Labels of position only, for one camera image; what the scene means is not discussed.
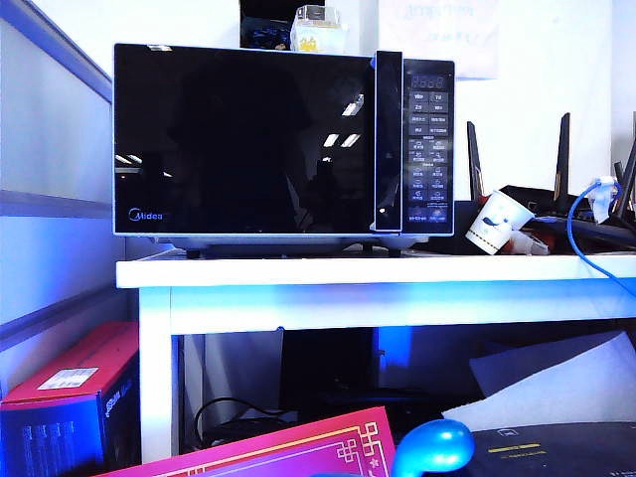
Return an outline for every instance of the blue cable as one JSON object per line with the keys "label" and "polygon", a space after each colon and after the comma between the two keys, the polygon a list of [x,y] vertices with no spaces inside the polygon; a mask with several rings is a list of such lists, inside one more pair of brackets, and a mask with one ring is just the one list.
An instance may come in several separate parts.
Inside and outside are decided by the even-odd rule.
{"label": "blue cable", "polygon": [[[581,260],[583,260],[585,263],[587,263],[589,266],[591,266],[595,270],[600,271],[605,276],[614,280],[616,283],[622,286],[625,290],[627,290],[629,294],[636,296],[636,292],[628,288],[627,285],[625,285],[620,279],[618,279],[616,275],[607,271],[605,268],[601,267],[600,265],[597,265],[596,263],[591,261],[589,258],[587,258],[574,242],[574,235],[572,234],[572,220],[574,218],[574,211],[576,210],[576,207],[578,207],[578,204],[580,204],[580,201],[582,201],[587,194],[589,194],[591,191],[593,191],[597,187],[601,187],[602,185],[603,184],[600,181],[595,181],[591,186],[589,186],[587,189],[581,192],[580,196],[578,196],[576,200],[574,201],[574,203],[572,204],[572,207],[569,208],[569,212],[567,213],[567,239],[569,240],[569,244],[571,245],[572,249],[580,257]],[[615,200],[620,196],[622,191],[621,191],[620,184],[618,184],[617,182],[614,182],[614,185],[616,186],[616,189],[617,189],[616,196],[614,197],[614,200]]]}

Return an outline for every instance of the table leg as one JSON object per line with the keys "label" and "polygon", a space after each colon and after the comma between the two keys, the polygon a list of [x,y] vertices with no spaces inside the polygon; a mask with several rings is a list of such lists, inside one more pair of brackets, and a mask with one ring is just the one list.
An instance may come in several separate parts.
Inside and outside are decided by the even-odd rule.
{"label": "table leg", "polygon": [[171,334],[170,288],[139,290],[141,459],[179,452],[177,338]]}

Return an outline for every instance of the red patterned box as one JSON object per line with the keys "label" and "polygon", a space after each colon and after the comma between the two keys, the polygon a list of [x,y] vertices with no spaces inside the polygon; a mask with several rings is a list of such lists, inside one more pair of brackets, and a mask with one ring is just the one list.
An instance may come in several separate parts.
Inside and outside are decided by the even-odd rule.
{"label": "red patterned box", "polygon": [[298,425],[108,477],[309,477],[325,472],[389,477],[395,446],[383,407]]}

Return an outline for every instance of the box label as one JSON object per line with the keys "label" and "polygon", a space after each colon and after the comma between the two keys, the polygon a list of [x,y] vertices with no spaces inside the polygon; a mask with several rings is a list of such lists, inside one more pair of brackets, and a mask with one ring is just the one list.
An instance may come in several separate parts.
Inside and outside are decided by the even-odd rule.
{"label": "box label", "polygon": [[75,368],[73,370],[59,370],[48,378],[38,388],[42,390],[61,390],[64,388],[79,388],[88,378],[95,374],[98,368]]}

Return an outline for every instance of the midea logo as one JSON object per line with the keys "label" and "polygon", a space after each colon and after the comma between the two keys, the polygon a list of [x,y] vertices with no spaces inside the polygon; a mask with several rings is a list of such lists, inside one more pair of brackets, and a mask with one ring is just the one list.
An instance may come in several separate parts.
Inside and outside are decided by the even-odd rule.
{"label": "midea logo", "polygon": [[133,207],[128,211],[128,219],[132,222],[139,221],[163,221],[163,214],[143,212],[141,209]]}

